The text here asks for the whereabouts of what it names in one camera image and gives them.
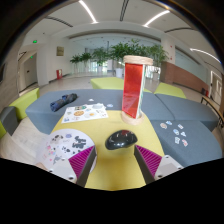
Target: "gray cushion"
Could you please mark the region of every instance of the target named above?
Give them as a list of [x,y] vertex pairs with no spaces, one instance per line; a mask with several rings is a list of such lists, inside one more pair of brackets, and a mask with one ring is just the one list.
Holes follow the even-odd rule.
[[[165,155],[170,155],[182,166],[190,166],[222,158],[222,149],[214,135],[199,121],[172,121],[167,124],[167,129],[160,127],[164,121],[151,121],[163,147]],[[180,138],[179,144],[175,143],[175,137]]]
[[[71,93],[76,93],[78,96],[74,102],[67,104],[56,112],[51,111],[50,103],[61,99],[65,94]],[[107,107],[107,110],[122,110],[122,98],[123,90],[75,89],[48,92],[33,102],[26,109],[26,114],[40,132],[50,134],[54,126],[64,115],[67,107],[103,103],[106,107],[108,104],[113,105],[113,107]],[[174,120],[173,115],[153,93],[144,92],[141,108],[150,120]]]
[[15,107],[5,107],[1,114],[0,120],[2,125],[4,126],[5,130],[10,134],[13,135],[14,131],[18,127],[19,123],[17,121],[16,116],[16,108]]
[[164,94],[156,94],[156,97],[169,109],[175,120],[201,121],[210,131],[218,124],[216,114],[204,104]]

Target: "floor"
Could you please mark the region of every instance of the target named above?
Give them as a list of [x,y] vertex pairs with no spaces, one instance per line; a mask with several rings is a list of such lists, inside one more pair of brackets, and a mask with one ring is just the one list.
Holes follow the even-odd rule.
[[[51,81],[48,85],[40,87],[40,96],[49,91],[92,89],[92,85],[90,83],[91,78],[111,76],[114,76],[112,72],[89,72],[67,75],[60,80]],[[146,78],[145,88],[150,90],[151,92],[154,92],[158,84],[159,80],[154,81],[150,78]],[[201,102],[202,95],[200,93],[176,84],[174,84],[173,86],[181,88],[187,99]],[[224,151],[223,130],[218,127],[215,128],[212,133],[214,134],[215,138],[220,144],[220,147]],[[0,156],[2,158],[10,159],[13,161],[34,165],[36,152],[39,149],[40,143],[45,140],[46,136],[46,134],[39,132],[29,120],[29,118],[26,117],[20,122],[18,128],[12,136],[6,133],[6,135],[0,140]]]

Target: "lobby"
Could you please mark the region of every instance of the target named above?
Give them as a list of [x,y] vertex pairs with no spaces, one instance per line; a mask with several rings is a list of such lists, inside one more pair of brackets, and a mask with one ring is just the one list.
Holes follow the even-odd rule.
[[[0,111],[35,88],[39,88],[40,97],[50,91],[92,89],[91,79],[114,77],[117,63],[110,68],[109,63],[105,63],[103,72],[97,72],[94,62],[89,62],[88,71],[79,63],[75,72],[71,57],[134,38],[144,46],[161,44],[170,56],[162,65],[163,73],[158,79],[153,79],[153,70],[147,74],[146,89],[154,93],[160,83],[167,83],[180,88],[187,99],[200,103],[201,91],[205,88],[216,109],[223,112],[222,65],[213,47],[191,22],[178,17],[178,13],[166,5],[162,7],[147,1],[84,2],[95,21],[80,1],[66,1],[51,13],[42,15],[42,19],[18,39],[14,46],[16,52],[9,53],[8,61],[6,59],[8,66],[0,86],[0,93],[6,97],[1,100]],[[169,13],[145,25],[166,10]],[[57,56],[57,47],[64,48],[63,56]],[[56,73],[59,69],[63,73],[60,80]],[[212,134],[223,150],[222,128],[215,128]],[[45,137],[46,134],[40,133],[26,117],[13,136],[6,133],[1,138],[0,154],[2,158],[34,165],[38,145]]]

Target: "white ceiling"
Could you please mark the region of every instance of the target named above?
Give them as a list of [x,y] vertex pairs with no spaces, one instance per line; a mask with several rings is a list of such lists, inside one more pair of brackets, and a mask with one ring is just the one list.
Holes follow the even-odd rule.
[[[168,13],[153,21],[149,25],[149,28],[144,27],[143,29],[142,25],[144,25],[158,13],[163,12],[168,8],[166,6],[162,8],[142,0],[129,0],[122,22],[120,21],[120,15],[123,6],[123,0],[84,0],[84,2],[92,11],[97,22],[99,22],[98,24],[92,25],[92,20],[86,10],[79,2],[76,2],[67,5],[49,15],[71,24],[73,26],[72,28],[58,21],[43,19],[36,26],[34,26],[27,35],[45,33],[49,36],[57,36],[60,34],[63,37],[67,36],[69,38],[72,36],[72,34],[79,34],[79,32],[82,33],[81,30],[85,26],[91,26],[92,28],[89,30],[92,30],[91,32],[93,34],[94,31],[97,31],[97,29],[99,29],[98,27],[100,27],[100,25],[103,26],[103,24],[105,24],[104,29],[107,28],[108,30],[114,29],[114,27],[120,27],[120,29],[122,29],[121,25],[123,24],[124,33],[125,29],[130,30],[130,27],[133,27],[134,30],[135,27],[135,30],[137,30],[136,27],[138,27],[138,30],[141,30],[141,32],[143,30],[143,32],[148,35],[152,35],[155,31],[158,31],[162,34],[171,29],[191,28],[190,25],[188,25],[187,20],[183,21],[176,15]],[[206,51],[217,57],[214,49],[211,47],[208,41],[196,30],[182,29],[168,32],[168,34],[176,38],[179,42],[183,43],[185,48],[196,48],[202,51]],[[123,34],[119,36],[105,34],[103,38],[101,38],[101,35],[98,35],[97,38],[96,35],[95,37],[92,36],[91,38],[87,38],[86,36],[79,37],[79,39],[76,40],[79,41],[79,43],[83,46],[93,49],[95,47],[101,47],[102,45],[106,47],[107,41],[109,41],[110,45],[114,45],[122,41],[130,41],[130,39],[130,35]],[[141,39],[141,43],[150,45],[149,40],[146,40],[147,38]],[[221,64],[212,57],[199,52],[193,52],[192,55],[201,58],[206,63],[211,64],[219,71],[224,73]]]

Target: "sofa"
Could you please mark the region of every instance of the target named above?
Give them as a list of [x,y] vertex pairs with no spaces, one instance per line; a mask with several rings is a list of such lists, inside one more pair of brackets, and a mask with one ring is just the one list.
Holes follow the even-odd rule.
[[18,122],[27,117],[26,108],[40,96],[39,88],[36,88],[5,107],[0,113],[0,139],[8,132],[10,135],[16,130]]
[[164,94],[186,99],[186,96],[182,89],[162,82],[159,83],[156,90],[154,91],[154,94]]
[[[56,112],[51,111],[51,102],[71,93],[76,93],[78,96],[74,102]],[[67,107],[103,103],[107,110],[122,110],[122,97],[122,90],[112,89],[48,92],[29,105],[26,114],[40,132],[50,134]],[[182,166],[222,158],[222,149],[211,133],[218,124],[218,117],[211,108],[180,97],[144,92],[141,110],[153,125],[164,153],[169,154]],[[170,128],[168,124],[166,124],[167,129],[161,128],[160,124],[166,122],[171,122],[173,127],[178,124],[184,126],[187,147],[183,146],[183,142],[179,145],[175,143],[173,129],[168,131],[168,127]]]

